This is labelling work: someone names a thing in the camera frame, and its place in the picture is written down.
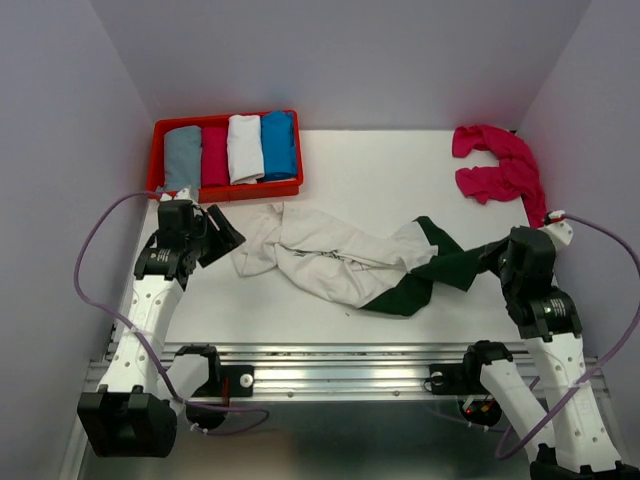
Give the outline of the cream and green t-shirt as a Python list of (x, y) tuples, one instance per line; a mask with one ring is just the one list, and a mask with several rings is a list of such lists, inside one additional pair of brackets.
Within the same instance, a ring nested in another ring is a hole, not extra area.
[(244, 236), (232, 254), (239, 276), (277, 269), (321, 299), (385, 315), (410, 317), (430, 303), (435, 284), (466, 292), (487, 270), (483, 248), (463, 249), (427, 216), (379, 238), (320, 210), (277, 203), (260, 208)]

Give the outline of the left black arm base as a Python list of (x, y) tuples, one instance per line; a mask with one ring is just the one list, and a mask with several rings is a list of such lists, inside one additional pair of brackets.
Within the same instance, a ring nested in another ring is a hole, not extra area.
[(213, 345), (188, 345), (175, 354), (170, 378), (176, 390), (192, 398), (249, 398), (253, 395), (254, 367), (222, 363)]

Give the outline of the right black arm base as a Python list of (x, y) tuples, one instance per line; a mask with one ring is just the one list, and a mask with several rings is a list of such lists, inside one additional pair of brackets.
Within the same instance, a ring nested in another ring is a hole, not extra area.
[(512, 361), (511, 351), (503, 343), (481, 340), (467, 348), (460, 363), (430, 364), (426, 382), (434, 395), (485, 395), (482, 368), (499, 360)]

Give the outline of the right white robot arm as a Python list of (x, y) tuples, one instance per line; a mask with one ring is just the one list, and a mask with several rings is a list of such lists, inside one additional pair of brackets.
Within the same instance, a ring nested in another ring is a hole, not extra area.
[(636, 479), (602, 419), (587, 377), (582, 325), (574, 302), (553, 283), (558, 241), (547, 229), (515, 227), (485, 257), (494, 262), (507, 312), (538, 372), (544, 403), (506, 357), (475, 356), (460, 366), (463, 384), (486, 389), (506, 414), (533, 479)]

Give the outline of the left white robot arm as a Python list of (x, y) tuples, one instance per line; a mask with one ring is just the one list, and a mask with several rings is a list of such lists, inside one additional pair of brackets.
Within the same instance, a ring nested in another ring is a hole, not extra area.
[(129, 312), (116, 316), (124, 331), (113, 359), (77, 406), (99, 457), (166, 457), (187, 399), (228, 387), (213, 346), (183, 347), (169, 368), (160, 356), (190, 275), (245, 239), (218, 206), (202, 208), (190, 199), (160, 202), (157, 220), (134, 266)]

